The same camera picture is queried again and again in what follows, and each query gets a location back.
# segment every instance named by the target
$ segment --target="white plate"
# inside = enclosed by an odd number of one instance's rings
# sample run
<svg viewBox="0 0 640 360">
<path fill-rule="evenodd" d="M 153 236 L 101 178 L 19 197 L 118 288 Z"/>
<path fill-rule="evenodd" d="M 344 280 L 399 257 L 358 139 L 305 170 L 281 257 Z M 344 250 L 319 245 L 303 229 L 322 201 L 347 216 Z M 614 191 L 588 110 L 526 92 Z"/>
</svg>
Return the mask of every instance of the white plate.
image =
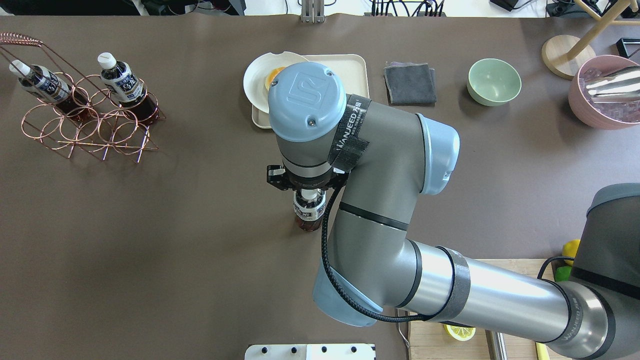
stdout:
<svg viewBox="0 0 640 360">
<path fill-rule="evenodd" d="M 304 57 L 285 51 L 282 54 L 267 53 L 253 60 L 244 72 L 243 86 L 246 98 L 260 111 L 269 113 L 265 78 L 273 69 L 308 61 Z"/>
<path fill-rule="evenodd" d="M 360 55 L 331 54 L 331 55 L 303 55 L 308 61 L 321 63 L 338 75 L 347 94 L 369 97 L 369 82 L 367 80 L 367 64 Z M 269 114 L 252 106 L 251 119 L 261 129 L 271 129 Z"/>
</svg>

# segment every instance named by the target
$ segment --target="metal tongs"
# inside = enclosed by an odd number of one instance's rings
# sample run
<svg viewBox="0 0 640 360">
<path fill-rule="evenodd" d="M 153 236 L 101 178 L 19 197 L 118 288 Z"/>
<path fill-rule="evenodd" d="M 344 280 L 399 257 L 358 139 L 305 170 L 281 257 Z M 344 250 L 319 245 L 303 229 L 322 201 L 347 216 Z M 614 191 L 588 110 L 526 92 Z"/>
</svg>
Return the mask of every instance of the metal tongs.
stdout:
<svg viewBox="0 0 640 360">
<path fill-rule="evenodd" d="M 640 66 L 629 66 L 585 82 L 593 102 L 632 102 L 640 100 Z"/>
</svg>

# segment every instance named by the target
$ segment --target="robotic arm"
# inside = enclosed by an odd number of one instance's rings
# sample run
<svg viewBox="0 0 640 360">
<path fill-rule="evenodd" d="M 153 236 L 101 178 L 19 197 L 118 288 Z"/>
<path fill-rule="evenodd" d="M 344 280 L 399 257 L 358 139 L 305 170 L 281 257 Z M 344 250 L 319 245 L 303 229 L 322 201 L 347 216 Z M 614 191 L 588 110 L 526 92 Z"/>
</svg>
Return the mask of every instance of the robotic arm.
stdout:
<svg viewBox="0 0 640 360">
<path fill-rule="evenodd" d="M 556 284 L 406 239 L 418 194 L 442 191 L 455 167 L 453 128 L 345 94 L 329 68 L 312 62 L 277 75 L 269 107 L 284 164 L 269 167 L 270 183 L 341 187 L 348 176 L 326 246 L 330 266 L 321 265 L 314 288 L 329 316 L 369 326 L 371 313 L 392 306 L 546 343 L 574 359 L 640 350 L 640 184 L 598 192 L 572 276 Z"/>
</svg>

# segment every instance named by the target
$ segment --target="soda bottle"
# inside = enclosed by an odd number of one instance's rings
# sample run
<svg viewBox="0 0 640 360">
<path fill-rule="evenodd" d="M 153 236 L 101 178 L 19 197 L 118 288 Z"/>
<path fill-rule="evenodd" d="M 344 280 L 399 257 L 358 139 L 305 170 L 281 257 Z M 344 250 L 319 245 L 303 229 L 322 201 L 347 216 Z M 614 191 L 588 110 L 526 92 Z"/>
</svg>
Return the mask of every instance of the soda bottle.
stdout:
<svg viewBox="0 0 640 360">
<path fill-rule="evenodd" d="M 78 110 L 80 104 L 88 105 L 86 97 L 74 90 L 49 69 L 40 65 L 26 65 L 20 60 L 13 60 L 9 70 L 18 77 L 20 86 L 47 104 L 51 104 L 76 122 L 83 122 L 90 118 L 88 109 Z"/>
<path fill-rule="evenodd" d="M 151 125 L 158 119 L 156 104 L 147 96 L 147 87 L 138 80 L 129 64 L 116 61 L 111 53 L 98 55 L 98 63 L 102 67 L 100 78 L 115 101 L 134 113 L 143 125 Z"/>
<path fill-rule="evenodd" d="M 321 189 L 296 190 L 293 195 L 293 210 L 296 224 L 304 231 L 318 230 L 326 207 L 326 197 Z"/>
</svg>

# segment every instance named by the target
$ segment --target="wooden cutting board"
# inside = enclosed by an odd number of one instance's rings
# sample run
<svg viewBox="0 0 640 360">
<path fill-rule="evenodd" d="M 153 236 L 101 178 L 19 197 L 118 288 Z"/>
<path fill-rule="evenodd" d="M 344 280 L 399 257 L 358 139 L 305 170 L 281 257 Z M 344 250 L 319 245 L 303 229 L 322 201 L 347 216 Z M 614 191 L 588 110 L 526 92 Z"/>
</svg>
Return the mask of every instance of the wooden cutting board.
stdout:
<svg viewBox="0 0 640 360">
<path fill-rule="evenodd" d="M 544 259 L 485 259 L 480 260 L 520 274 L 536 277 Z M 547 268 L 545 279 L 553 279 L 551 266 Z M 468 341 L 458 341 L 450 337 L 444 325 L 430 322 L 409 323 L 409 359 L 464 359 L 490 360 L 489 348 L 484 329 L 476 329 L 476 335 Z M 508 359 L 536 360 L 536 344 L 527 339 L 504 335 Z M 568 359 L 547 348 L 551 360 Z"/>
</svg>

